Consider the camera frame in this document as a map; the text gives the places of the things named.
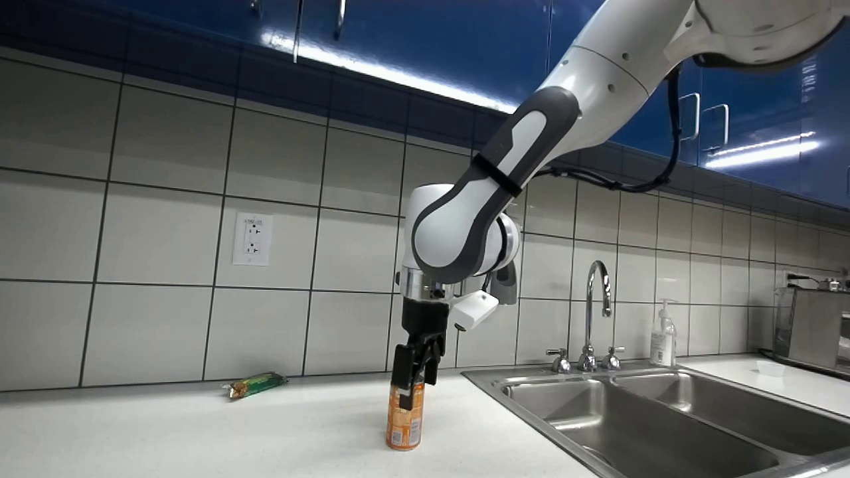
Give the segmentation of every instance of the bottle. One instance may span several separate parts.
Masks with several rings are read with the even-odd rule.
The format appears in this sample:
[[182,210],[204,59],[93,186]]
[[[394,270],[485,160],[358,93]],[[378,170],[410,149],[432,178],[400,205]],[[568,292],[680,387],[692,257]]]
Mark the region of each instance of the bottle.
[[413,409],[401,405],[401,396],[406,396],[406,391],[390,385],[389,446],[410,450],[422,441],[425,380],[414,381]]
[[667,312],[667,303],[661,303],[659,310],[659,332],[653,332],[651,336],[651,360],[659,365],[673,365],[676,360],[676,324]]

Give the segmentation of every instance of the faucet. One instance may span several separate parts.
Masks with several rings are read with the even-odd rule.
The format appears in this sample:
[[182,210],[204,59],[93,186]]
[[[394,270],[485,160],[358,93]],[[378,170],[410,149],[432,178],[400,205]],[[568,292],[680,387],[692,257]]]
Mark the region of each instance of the faucet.
[[580,369],[594,372],[599,369],[599,360],[594,355],[594,275],[602,274],[602,283],[604,283],[604,312],[612,315],[612,275],[604,261],[594,261],[591,270],[588,270],[588,303],[586,303],[586,348],[580,355]]

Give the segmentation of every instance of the black cable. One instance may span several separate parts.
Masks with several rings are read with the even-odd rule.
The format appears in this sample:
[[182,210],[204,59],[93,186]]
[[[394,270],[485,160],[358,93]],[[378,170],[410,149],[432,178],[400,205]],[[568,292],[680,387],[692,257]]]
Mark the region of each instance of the black cable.
[[656,178],[651,178],[647,184],[619,184],[619,180],[612,180],[612,178],[594,173],[594,170],[586,170],[586,166],[547,166],[547,170],[540,170],[538,176],[555,176],[555,178],[568,176],[568,178],[602,186],[602,188],[627,190],[627,194],[653,190],[653,188],[671,184],[676,165],[680,162],[684,129],[680,129],[680,69],[679,67],[667,75],[667,112],[671,112],[671,129],[673,129],[671,162]]

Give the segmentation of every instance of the white countertop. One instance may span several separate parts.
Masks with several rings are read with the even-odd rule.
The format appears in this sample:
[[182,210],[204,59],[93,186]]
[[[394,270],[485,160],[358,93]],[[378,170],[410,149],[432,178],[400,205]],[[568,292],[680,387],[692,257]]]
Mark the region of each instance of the white countertop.
[[[850,381],[758,364],[689,360],[850,416]],[[428,387],[414,450],[386,446],[386,403],[389,376],[296,380],[236,403],[218,385],[5,392],[0,476],[594,476],[455,372]]]

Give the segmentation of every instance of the robotic arm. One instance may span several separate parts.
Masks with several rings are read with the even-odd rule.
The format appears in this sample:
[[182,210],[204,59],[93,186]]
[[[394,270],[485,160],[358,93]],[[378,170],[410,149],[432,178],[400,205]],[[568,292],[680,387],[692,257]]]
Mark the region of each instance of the robotic arm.
[[[609,141],[680,61],[785,63],[821,44],[846,16],[850,0],[607,0],[540,89],[474,157],[471,170],[451,188],[414,190],[401,282],[405,326],[413,332],[406,355],[425,351],[422,320],[447,326],[447,283],[494,274],[514,261],[518,230],[503,210],[538,170]],[[494,308],[486,298],[478,303],[485,312]]]

